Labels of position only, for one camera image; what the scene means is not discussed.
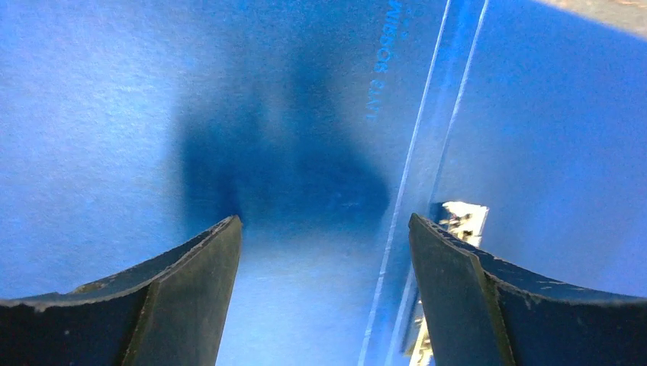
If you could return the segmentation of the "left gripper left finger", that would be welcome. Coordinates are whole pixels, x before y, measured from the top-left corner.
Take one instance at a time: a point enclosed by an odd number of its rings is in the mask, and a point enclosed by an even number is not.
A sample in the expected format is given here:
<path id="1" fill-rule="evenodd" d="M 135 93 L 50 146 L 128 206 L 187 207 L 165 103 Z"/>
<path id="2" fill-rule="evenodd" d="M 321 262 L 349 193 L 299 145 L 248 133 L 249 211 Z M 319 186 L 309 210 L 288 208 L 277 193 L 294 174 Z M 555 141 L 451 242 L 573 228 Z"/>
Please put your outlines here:
<path id="1" fill-rule="evenodd" d="M 3 365 L 213 365 L 240 261 L 228 217 L 186 243 L 77 287 L 1 301 Z"/>

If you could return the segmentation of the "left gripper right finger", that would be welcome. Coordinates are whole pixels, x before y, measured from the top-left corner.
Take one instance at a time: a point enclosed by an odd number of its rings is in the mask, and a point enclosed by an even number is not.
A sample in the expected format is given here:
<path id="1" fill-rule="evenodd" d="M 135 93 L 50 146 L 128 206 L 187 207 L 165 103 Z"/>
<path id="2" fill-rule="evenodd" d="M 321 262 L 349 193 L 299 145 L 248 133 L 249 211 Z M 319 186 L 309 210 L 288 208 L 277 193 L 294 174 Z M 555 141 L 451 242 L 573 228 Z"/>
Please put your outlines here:
<path id="1" fill-rule="evenodd" d="M 411 258 L 437 365 L 644 365 L 646 300 L 547 278 L 417 214 Z"/>

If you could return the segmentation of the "blue folder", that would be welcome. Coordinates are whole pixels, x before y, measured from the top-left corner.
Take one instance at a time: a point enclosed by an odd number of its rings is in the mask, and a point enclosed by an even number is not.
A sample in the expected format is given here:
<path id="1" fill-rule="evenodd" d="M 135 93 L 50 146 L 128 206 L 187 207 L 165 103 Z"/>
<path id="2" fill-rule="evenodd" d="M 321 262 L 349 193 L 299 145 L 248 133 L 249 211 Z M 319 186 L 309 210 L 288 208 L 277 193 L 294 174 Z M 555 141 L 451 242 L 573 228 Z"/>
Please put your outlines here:
<path id="1" fill-rule="evenodd" d="M 3 1 L 1 301 L 222 220 L 213 365 L 407 365 L 413 214 L 646 300 L 646 41 L 541 1 Z"/>

